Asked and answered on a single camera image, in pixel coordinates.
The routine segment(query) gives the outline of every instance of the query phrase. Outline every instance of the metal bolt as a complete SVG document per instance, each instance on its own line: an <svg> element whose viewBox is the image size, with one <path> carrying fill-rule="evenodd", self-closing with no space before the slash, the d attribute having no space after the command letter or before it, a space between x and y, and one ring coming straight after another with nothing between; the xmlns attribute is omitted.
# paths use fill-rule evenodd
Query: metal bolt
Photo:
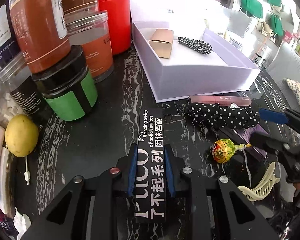
<svg viewBox="0 0 300 240"><path fill-rule="evenodd" d="M294 167L296 168L297 171L300 171L300 163L295 163Z"/></svg>
<svg viewBox="0 0 300 240"><path fill-rule="evenodd" d="M82 176L75 176L73 178L73 182L74 183L80 183L81 181L83 181L83 177Z"/></svg>
<svg viewBox="0 0 300 240"><path fill-rule="evenodd" d="M221 183L227 183L229 181L228 177L226 177L226 176L221 176L219 178L219 180L220 180Z"/></svg>
<svg viewBox="0 0 300 240"><path fill-rule="evenodd" d="M182 171L183 171L183 173L185 173L185 174L190 174L190 173L192 172L192 169L189 168L189 167L184 167L184 168L182 169Z"/></svg>
<svg viewBox="0 0 300 240"><path fill-rule="evenodd" d="M113 167L113 168L110 169L110 173L111 173L111 174L117 174L117 173L119 173L119 172L120 172L120 170L119 170L119 168L117 168L117 167Z"/></svg>
<svg viewBox="0 0 300 240"><path fill-rule="evenodd" d="M290 150L290 146L287 143L284 143L283 147L285 147L287 150Z"/></svg>

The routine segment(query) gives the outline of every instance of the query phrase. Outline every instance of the dark blue package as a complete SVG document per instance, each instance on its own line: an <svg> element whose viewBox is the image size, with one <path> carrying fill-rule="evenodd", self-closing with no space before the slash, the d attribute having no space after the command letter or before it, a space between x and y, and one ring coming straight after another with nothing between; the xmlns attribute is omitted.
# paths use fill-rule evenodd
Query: dark blue package
<svg viewBox="0 0 300 240"><path fill-rule="evenodd" d="M20 52L9 10L9 1L0 7L0 71Z"/></svg>

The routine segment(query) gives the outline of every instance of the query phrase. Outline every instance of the crumpled tissue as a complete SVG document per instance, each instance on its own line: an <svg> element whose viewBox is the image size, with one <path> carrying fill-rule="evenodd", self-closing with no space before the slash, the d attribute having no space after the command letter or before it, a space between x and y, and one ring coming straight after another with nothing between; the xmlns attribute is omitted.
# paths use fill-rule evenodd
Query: crumpled tissue
<svg viewBox="0 0 300 240"><path fill-rule="evenodd" d="M30 218L26 214L23 214L22 216L16 208L16 215L13 218L13 223L16 230L19 233L17 236L17 240L20 240L23 234L27 231L27 229L31 225Z"/></svg>

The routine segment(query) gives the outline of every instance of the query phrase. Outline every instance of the polka dot scrunchie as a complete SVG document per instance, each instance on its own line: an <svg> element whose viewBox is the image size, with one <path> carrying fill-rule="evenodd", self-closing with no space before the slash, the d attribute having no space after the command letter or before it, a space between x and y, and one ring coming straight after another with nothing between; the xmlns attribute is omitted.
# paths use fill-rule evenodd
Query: polka dot scrunchie
<svg viewBox="0 0 300 240"><path fill-rule="evenodd" d="M188 105L188 116L197 123L209 124L215 129L225 126L231 129L242 129L256 126L259 113L253 112L251 106L243 108L220 107L219 104L191 103Z"/></svg>

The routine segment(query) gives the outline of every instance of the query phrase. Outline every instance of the lollipop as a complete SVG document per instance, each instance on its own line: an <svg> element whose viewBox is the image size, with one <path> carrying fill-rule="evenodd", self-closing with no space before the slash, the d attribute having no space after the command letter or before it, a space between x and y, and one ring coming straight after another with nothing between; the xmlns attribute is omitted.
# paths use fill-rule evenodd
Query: lollipop
<svg viewBox="0 0 300 240"><path fill-rule="evenodd" d="M220 139L216 141L212 148L212 156L218 163L225 163L230 160L236 151L250 147L251 144L234 145L230 139Z"/></svg>

